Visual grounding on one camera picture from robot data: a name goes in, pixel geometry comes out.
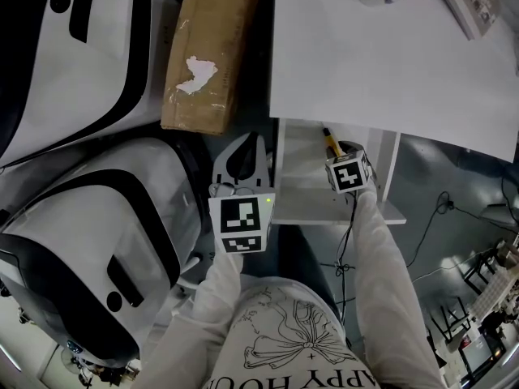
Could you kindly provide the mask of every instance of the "table top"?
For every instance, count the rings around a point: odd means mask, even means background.
[[[468,41],[443,0],[276,0],[271,116],[419,135],[512,160],[513,32]]]

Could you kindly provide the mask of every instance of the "sleeve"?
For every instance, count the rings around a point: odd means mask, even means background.
[[[413,283],[376,200],[373,190],[360,194],[353,224],[357,316],[367,362],[380,383],[443,388]]]
[[[212,373],[229,331],[241,285],[242,255],[217,251],[214,264],[177,314],[133,389],[200,389]]]

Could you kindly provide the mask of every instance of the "brown cardboard box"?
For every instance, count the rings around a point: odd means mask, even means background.
[[[169,58],[162,128],[218,135],[225,131],[232,115],[245,35],[257,2],[184,0]],[[217,72],[200,90],[189,94],[177,86],[193,80],[187,67],[192,57],[214,62]]]

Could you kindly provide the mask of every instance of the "white paper patch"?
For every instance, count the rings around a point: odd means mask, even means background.
[[[214,62],[199,61],[196,56],[191,56],[186,60],[187,67],[193,74],[193,79],[177,85],[177,89],[191,95],[193,92],[199,91],[218,72],[218,68]]]

